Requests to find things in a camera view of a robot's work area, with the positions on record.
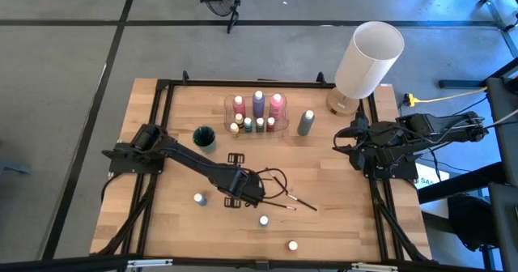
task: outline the wooden table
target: wooden table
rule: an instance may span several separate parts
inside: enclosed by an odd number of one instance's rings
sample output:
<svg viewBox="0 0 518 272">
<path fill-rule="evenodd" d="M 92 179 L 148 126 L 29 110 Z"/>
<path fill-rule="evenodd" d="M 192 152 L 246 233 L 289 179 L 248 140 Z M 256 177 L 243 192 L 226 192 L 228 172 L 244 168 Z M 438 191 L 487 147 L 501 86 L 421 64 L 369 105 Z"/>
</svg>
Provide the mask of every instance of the wooden table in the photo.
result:
<svg viewBox="0 0 518 272">
<path fill-rule="evenodd" d="M 120 139 L 128 142 L 141 124 L 147 123 L 155 93 L 156 79 L 136 79 L 129 98 Z M 318 208 L 313 211 L 287 196 L 273 202 L 296 206 L 297 211 L 260 204 L 257 208 L 228 209 L 224 195 L 204 176 L 167 159 L 152 208 L 145 255 L 154 257 L 198 257 L 270 260 L 379 261 L 376 226 L 368 181 L 355 171 L 346 155 L 333 151 L 333 135 L 347 127 L 354 117 L 337 117 L 325 107 L 329 90 L 303 88 L 262 88 L 265 95 L 281 92 L 288 100 L 289 127 L 272 138 L 251 138 L 246 134 L 233 138 L 224 129 L 226 96 L 240 93 L 251 96 L 251 87 L 176 86 L 168 132 L 180 143 L 203 154 L 192 140 L 193 131 L 208 125 L 216 132 L 216 151 L 205 155 L 215 162 L 227 162 L 229 152 L 246 155 L 244 167 L 261 170 L 281 168 L 288 177 L 288 189 L 295 196 Z M 397 106 L 392 86 L 380 85 L 375 92 L 379 119 L 393 120 Z M 364 101 L 366 112 L 368 102 Z M 300 137 L 297 125 L 305 110 L 316 115 L 306 137 Z M 339 144 L 353 143 L 343 139 Z M 91 245 L 102 249 L 126 220 L 134 190 L 135 175 L 124 174 L 107 189 Z M 267 194 L 279 191 L 266 183 Z M 418 197 L 413 186 L 392 180 L 397 219 L 421 253 L 430 257 L 427 235 Z M 193 200 L 205 193 L 206 206 Z M 270 218 L 268 227 L 259 227 L 261 215 Z M 136 224 L 130 251 L 136 249 L 140 223 Z M 389 255 L 393 243 L 388 224 L 385 234 Z M 296 252 L 285 244 L 295 240 Z"/>
</svg>

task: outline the small bottle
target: small bottle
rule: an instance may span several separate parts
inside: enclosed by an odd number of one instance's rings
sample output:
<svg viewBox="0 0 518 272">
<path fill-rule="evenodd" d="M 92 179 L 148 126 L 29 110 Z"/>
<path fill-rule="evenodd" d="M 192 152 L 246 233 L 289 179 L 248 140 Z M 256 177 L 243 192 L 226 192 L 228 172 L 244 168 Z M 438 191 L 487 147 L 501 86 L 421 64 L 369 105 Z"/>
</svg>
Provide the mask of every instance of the small bottle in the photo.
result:
<svg viewBox="0 0 518 272">
<path fill-rule="evenodd" d="M 256 131 L 265 132 L 265 120 L 262 117 L 256 120 Z"/>
<path fill-rule="evenodd" d="M 252 119 L 248 117 L 244 119 L 244 132 L 252 132 Z"/>
<path fill-rule="evenodd" d="M 281 94 L 275 94 L 270 98 L 270 117 L 275 121 L 281 121 L 282 111 L 284 109 L 284 100 Z"/>
<path fill-rule="evenodd" d="M 232 101 L 232 107 L 234 108 L 235 114 L 239 113 L 239 114 L 245 116 L 246 108 L 244 106 L 243 97 L 236 96 L 234 98 L 234 101 Z"/>
<path fill-rule="evenodd" d="M 200 206 L 204 206 L 205 204 L 207 204 L 207 198 L 200 193 L 194 194 L 194 201 Z"/>
<path fill-rule="evenodd" d="M 243 115 L 241 113 L 236 114 L 236 124 L 240 128 L 240 130 L 243 129 Z"/>
<path fill-rule="evenodd" d="M 259 225 L 262 226 L 262 227 L 266 227 L 268 226 L 268 216 L 266 215 L 262 215 L 260 218 L 259 218 Z"/>
<path fill-rule="evenodd" d="M 230 132 L 234 134 L 234 138 L 237 138 L 237 134 L 240 133 L 240 127 L 236 123 L 230 124 Z"/>
<path fill-rule="evenodd" d="M 265 114 L 265 96 L 262 91 L 256 91 L 252 98 L 253 116 L 255 118 L 263 117 Z"/>
<path fill-rule="evenodd" d="M 268 125 L 266 126 L 266 131 L 274 131 L 275 130 L 275 118 L 268 118 Z"/>
<path fill-rule="evenodd" d="M 294 240 L 290 240 L 289 242 L 287 242 L 286 247 L 290 251 L 296 251 L 299 248 L 299 244 L 297 244 L 297 242 Z"/>
<path fill-rule="evenodd" d="M 301 136 L 308 135 L 313 122 L 315 121 L 315 113 L 313 111 L 308 110 L 305 113 L 302 113 L 302 117 L 300 118 L 299 127 L 297 128 L 297 133 Z"/>
</svg>

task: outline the clear plastic organizer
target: clear plastic organizer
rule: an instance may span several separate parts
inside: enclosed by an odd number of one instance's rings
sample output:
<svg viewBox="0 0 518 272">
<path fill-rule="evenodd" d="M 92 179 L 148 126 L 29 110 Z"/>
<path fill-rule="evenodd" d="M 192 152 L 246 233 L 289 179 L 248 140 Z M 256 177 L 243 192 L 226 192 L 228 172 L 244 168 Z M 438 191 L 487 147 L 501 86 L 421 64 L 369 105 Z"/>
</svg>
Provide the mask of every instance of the clear plastic organizer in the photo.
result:
<svg viewBox="0 0 518 272">
<path fill-rule="evenodd" d="M 265 119 L 265 126 L 264 126 L 264 133 L 266 134 L 273 134 L 277 133 L 281 130 L 285 130 L 289 125 L 290 121 L 288 119 L 288 100 L 286 96 L 282 93 L 278 93 L 282 96 L 282 100 L 284 101 L 284 109 L 281 112 L 281 119 L 280 121 L 276 121 L 274 125 L 274 131 L 266 132 L 266 126 L 267 126 L 267 120 L 270 114 L 270 99 L 272 96 L 265 96 L 265 111 L 263 114 L 263 118 Z M 260 134 L 257 132 L 257 126 L 256 126 L 256 118 L 253 116 L 253 102 L 251 96 L 241 96 L 243 97 L 246 116 L 252 119 L 252 132 L 247 133 L 243 129 L 240 129 L 240 134 Z M 234 98 L 236 98 L 235 95 L 230 95 L 225 97 L 225 130 L 228 132 L 230 131 L 230 124 L 236 122 L 236 114 L 234 113 L 234 108 L 232 107 L 232 102 L 234 101 Z"/>
</svg>

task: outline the bottle cap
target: bottle cap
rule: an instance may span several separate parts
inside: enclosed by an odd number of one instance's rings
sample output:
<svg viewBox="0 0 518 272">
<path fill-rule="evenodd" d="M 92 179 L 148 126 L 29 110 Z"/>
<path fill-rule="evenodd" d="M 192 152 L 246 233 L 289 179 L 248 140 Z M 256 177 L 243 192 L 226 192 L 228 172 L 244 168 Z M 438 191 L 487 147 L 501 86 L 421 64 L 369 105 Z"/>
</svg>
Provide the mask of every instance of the bottle cap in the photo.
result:
<svg viewBox="0 0 518 272">
<path fill-rule="evenodd" d="M 312 119 L 314 115 L 315 115 L 315 113 L 313 113 L 313 111 L 311 111 L 311 110 L 306 111 L 306 119 Z"/>
<path fill-rule="evenodd" d="M 243 103 L 243 97 L 236 96 L 236 98 L 234 98 L 234 102 L 236 102 L 238 105 L 241 105 L 241 103 Z"/>
<path fill-rule="evenodd" d="M 288 243 L 288 248 L 289 248 L 291 251 L 296 251 L 296 250 L 299 248 L 299 245 L 297 244 L 297 242 L 296 242 L 296 241 L 291 240 L 291 241 Z"/>
<path fill-rule="evenodd" d="M 274 100 L 275 100 L 275 102 L 281 102 L 281 100 L 282 100 L 281 94 L 275 94 Z"/>
<path fill-rule="evenodd" d="M 266 216 L 266 215 L 261 216 L 259 218 L 259 223 L 262 224 L 262 225 L 268 224 L 268 216 Z"/>
<path fill-rule="evenodd" d="M 243 122 L 243 114 L 241 114 L 241 113 L 236 114 L 236 122 L 237 123 Z"/>
<path fill-rule="evenodd" d="M 196 193 L 194 194 L 194 201 L 195 202 L 202 202 L 203 201 L 203 195 Z"/>
</svg>

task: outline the concrete floor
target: concrete floor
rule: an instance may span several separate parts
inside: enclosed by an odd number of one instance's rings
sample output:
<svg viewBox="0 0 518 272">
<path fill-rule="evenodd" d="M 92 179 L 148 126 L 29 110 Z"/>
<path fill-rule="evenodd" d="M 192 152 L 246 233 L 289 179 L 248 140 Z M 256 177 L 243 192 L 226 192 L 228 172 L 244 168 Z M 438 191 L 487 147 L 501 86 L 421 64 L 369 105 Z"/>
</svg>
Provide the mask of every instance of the concrete floor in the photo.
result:
<svg viewBox="0 0 518 272">
<path fill-rule="evenodd" d="M 124 1 L 0 0 L 0 19 L 118 19 Z M 492 20 L 487 7 L 477 8 L 476 1 L 242 0 L 240 15 L 242 19 Z M 198 0 L 134 0 L 129 18 L 219 19 Z M 12 172 L 0 176 L 1 262 L 37 258 L 114 29 L 0 27 L 0 158 L 29 164 L 34 170 L 30 176 Z M 394 85 L 398 99 L 406 92 L 423 99 L 455 94 L 459 91 L 439 90 L 436 81 L 483 79 L 512 59 L 495 28 L 399 29 L 405 51 L 383 81 Z M 100 151 L 117 140 L 133 79 L 179 79 L 187 70 L 191 79 L 312 81 L 322 71 L 332 82 L 353 31 L 353 27 L 237 27 L 227 35 L 223 27 L 126 28 L 57 257 L 88 253 L 109 163 Z M 480 98 L 466 96 L 402 111 L 442 116 Z M 491 120 L 487 102 L 473 110 Z M 499 160 L 494 134 L 479 142 L 477 151 L 466 154 L 465 149 L 452 144 L 437 156 L 466 169 Z M 483 150 L 491 150 L 490 155 Z M 480 253 L 469 252 L 455 236 L 429 231 L 429 237 L 436 260 L 482 266 Z"/>
</svg>

